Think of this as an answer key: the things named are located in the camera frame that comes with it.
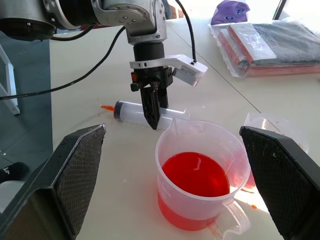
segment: black rubber pad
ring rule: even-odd
[[[256,186],[279,233],[284,239],[291,239],[295,231],[303,228],[308,215],[319,204],[315,202],[318,199],[315,184],[310,181],[299,161],[310,161],[316,169],[318,166],[292,139],[272,132],[269,134],[273,137],[268,137],[252,129],[242,127],[240,135]],[[294,155],[299,159],[293,158],[290,149],[298,153]]]
[[[56,193],[73,235],[78,235],[95,189],[105,130],[85,136],[56,185]]]

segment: syringe barrel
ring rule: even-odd
[[[160,120],[158,124],[159,130],[166,130],[173,118],[189,120],[190,114],[186,111],[176,111],[172,109],[160,108]],[[119,100],[114,106],[114,118],[132,124],[149,126],[144,116],[142,104]]]

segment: cup handle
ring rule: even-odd
[[[241,206],[234,200],[223,203],[226,209],[231,213],[234,220],[226,219],[221,216],[217,218],[215,223],[209,227],[211,233],[216,240],[231,240],[233,234],[242,235],[251,227],[248,216]]]

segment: purple bag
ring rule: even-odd
[[[243,2],[224,0],[216,7],[211,25],[247,22],[249,11],[249,6]]]

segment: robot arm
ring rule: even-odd
[[[136,61],[130,63],[131,90],[140,91],[144,116],[153,129],[160,108],[169,106],[167,87],[173,76],[195,86],[208,69],[187,56],[165,56],[167,28],[161,0],[0,0],[0,6],[1,30],[24,41],[51,39],[56,28],[125,26]]]
[[[125,26],[132,45],[167,38],[159,0],[0,0],[0,5],[1,30],[18,40],[46,40],[56,28],[86,25]]]

